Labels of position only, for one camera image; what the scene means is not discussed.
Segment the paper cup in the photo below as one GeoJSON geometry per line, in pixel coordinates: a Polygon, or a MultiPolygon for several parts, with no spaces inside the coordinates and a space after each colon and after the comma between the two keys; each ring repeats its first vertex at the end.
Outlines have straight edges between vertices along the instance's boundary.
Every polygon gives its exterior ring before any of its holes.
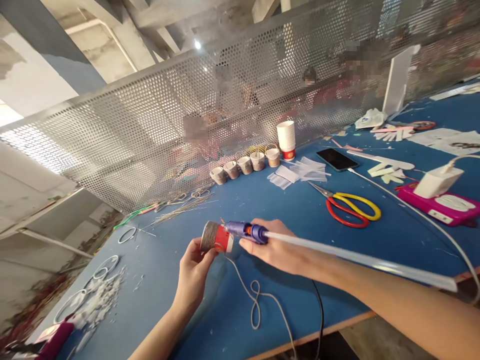
{"type": "Polygon", "coordinates": [[[280,150],[277,148],[268,149],[265,151],[265,156],[271,168],[276,168],[280,165],[280,150]]]}
{"type": "Polygon", "coordinates": [[[295,159],[295,146],[281,149],[281,154],[284,160],[292,161],[293,159],[295,159]]]}
{"type": "Polygon", "coordinates": [[[244,156],[238,159],[238,166],[244,175],[251,174],[254,171],[250,157],[244,156]]]}
{"type": "Polygon", "coordinates": [[[250,161],[255,171],[262,171],[265,168],[265,154],[263,152],[252,152],[250,161]]]}
{"type": "Polygon", "coordinates": [[[224,169],[221,166],[214,167],[210,171],[210,177],[215,181],[218,185],[223,185],[227,182],[227,173],[225,173],[224,169]]]}
{"type": "Polygon", "coordinates": [[[295,146],[295,123],[292,120],[284,121],[276,126],[280,149],[295,146]]]}
{"type": "Polygon", "coordinates": [[[238,178],[240,175],[239,167],[237,166],[236,161],[227,162],[225,165],[223,165],[223,170],[226,171],[226,173],[232,180],[238,178]]]}

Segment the blue table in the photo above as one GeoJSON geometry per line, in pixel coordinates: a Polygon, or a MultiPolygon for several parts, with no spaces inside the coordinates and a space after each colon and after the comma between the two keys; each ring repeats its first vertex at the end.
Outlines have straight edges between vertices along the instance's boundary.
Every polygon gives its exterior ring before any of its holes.
{"type": "MultiPolygon", "coordinates": [[[[402,122],[432,120],[439,126],[460,131],[480,131],[477,104],[480,94],[461,95],[434,102],[418,101],[410,110],[396,118],[402,122]]],[[[446,164],[452,155],[418,145],[411,141],[386,144],[375,140],[367,130],[354,136],[353,128],[347,136],[335,139],[342,145],[366,149],[369,154],[414,163],[417,169],[428,171],[446,164]]],[[[297,156],[317,160],[315,152],[334,146],[331,141],[318,140],[298,149],[297,156]]],[[[363,175],[376,163],[355,158],[363,175]]],[[[461,160],[457,166],[465,174],[452,187],[454,193],[480,200],[480,164],[476,159],[461,160]]],[[[139,231],[135,241],[118,244],[126,228],[119,228],[88,264],[52,312],[45,318],[31,339],[52,324],[62,304],[80,290],[95,269],[111,255],[120,255],[116,267],[126,266],[125,281],[118,296],[118,305],[97,327],[84,349],[74,356],[82,359],[126,359],[145,338],[152,327],[169,309],[175,295],[179,261],[192,238],[201,235],[208,220],[220,222],[253,218],[280,219],[294,233],[303,238],[335,245],[385,260],[405,264],[426,271],[455,277],[468,271],[453,246],[435,228],[399,206],[398,201],[370,183],[349,172],[336,173],[322,186],[338,192],[363,196],[375,202],[382,210],[382,218],[366,229],[346,227],[328,213],[325,198],[306,182],[297,182],[283,191],[267,180],[274,169],[266,168],[248,176],[240,176],[223,186],[215,186],[215,194],[206,209],[182,213],[151,230],[156,237],[139,231]],[[141,275],[144,279],[135,292],[141,275]]],[[[422,173],[406,171],[408,176],[420,179],[422,173]]],[[[385,185],[389,190],[395,184],[385,185]]],[[[158,216],[154,212],[140,215],[131,225],[144,227],[158,216]]],[[[474,267],[480,265],[480,229],[445,227],[469,256],[474,267]]],[[[283,273],[248,255],[237,243],[229,255],[248,284],[257,279],[264,292],[274,294],[280,301],[295,339],[309,340],[319,330],[320,310],[312,282],[306,278],[283,273]]],[[[326,333],[338,330],[362,318],[371,311],[349,294],[319,283],[323,300],[326,333]]],[[[250,324],[252,302],[245,294],[233,266],[218,256],[208,274],[205,297],[175,348],[172,359],[245,359],[262,354],[281,345],[288,348],[289,336],[275,302],[270,298],[259,300],[262,318],[258,330],[250,324]]],[[[81,334],[73,334],[65,344],[59,359],[65,359],[81,334]]]]}

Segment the red and yellow scissors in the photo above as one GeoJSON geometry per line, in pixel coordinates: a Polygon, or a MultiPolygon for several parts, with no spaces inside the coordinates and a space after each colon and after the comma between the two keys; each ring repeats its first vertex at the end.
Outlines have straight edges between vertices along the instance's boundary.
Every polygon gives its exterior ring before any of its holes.
{"type": "Polygon", "coordinates": [[[337,220],[339,223],[342,223],[343,225],[346,225],[346,226],[351,227],[351,228],[363,229],[363,228],[366,228],[370,224],[369,220],[376,221],[376,220],[380,219],[380,217],[382,216],[382,212],[380,211],[379,207],[377,205],[375,205],[373,202],[371,202],[370,200],[367,200],[366,198],[356,196],[356,195],[352,195],[352,194],[343,193],[343,192],[337,192],[337,193],[334,194],[333,192],[330,192],[328,190],[325,190],[325,189],[321,188],[320,186],[315,185],[313,182],[309,181],[308,183],[310,185],[312,185],[315,189],[317,189],[320,193],[322,193],[323,196],[326,197],[326,202],[325,203],[326,203],[326,207],[328,208],[328,212],[330,213],[330,215],[335,220],[337,220]],[[348,209],[344,206],[339,205],[334,200],[334,198],[337,199],[337,200],[343,201],[349,207],[351,207],[352,210],[350,210],[350,209],[348,209]],[[355,200],[361,201],[362,203],[367,204],[373,210],[374,215],[371,216],[371,215],[368,215],[368,214],[364,213],[362,210],[360,210],[358,207],[356,207],[355,204],[353,204],[347,198],[355,199],[355,200]],[[334,213],[334,211],[332,209],[332,205],[334,207],[336,207],[336,208],[338,208],[338,209],[340,209],[340,210],[342,210],[342,211],[360,219],[361,223],[349,222],[347,220],[342,219],[340,216],[338,216],[336,213],[334,213]]]}

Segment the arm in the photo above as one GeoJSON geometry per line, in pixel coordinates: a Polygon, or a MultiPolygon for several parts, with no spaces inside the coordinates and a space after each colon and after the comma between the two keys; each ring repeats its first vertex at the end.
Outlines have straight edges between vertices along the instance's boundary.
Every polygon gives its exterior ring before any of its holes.
{"type": "Polygon", "coordinates": [[[128,360],[166,360],[204,297],[205,280],[217,252],[200,253],[200,238],[188,245],[180,260],[178,286],[171,308],[128,360]]]}
{"type": "MultiPolygon", "coordinates": [[[[272,232],[293,235],[279,220],[252,222],[272,232]]],[[[267,245],[242,239],[240,245],[280,270],[353,295],[440,360],[479,358],[480,311],[451,296],[276,239],[270,239],[267,245]]]]}

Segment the black cable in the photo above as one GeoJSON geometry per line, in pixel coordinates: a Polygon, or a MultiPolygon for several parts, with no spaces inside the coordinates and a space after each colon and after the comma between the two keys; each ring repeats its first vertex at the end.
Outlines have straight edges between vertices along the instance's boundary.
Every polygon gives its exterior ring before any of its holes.
{"type": "Polygon", "coordinates": [[[321,314],[321,323],[320,323],[320,335],[318,336],[318,348],[316,350],[316,355],[314,360],[320,359],[320,350],[322,349],[322,337],[324,336],[324,305],[322,304],[322,298],[320,297],[319,289],[317,288],[317,284],[315,281],[311,281],[313,283],[313,287],[315,288],[316,298],[318,300],[318,305],[320,306],[320,314],[321,314]]]}

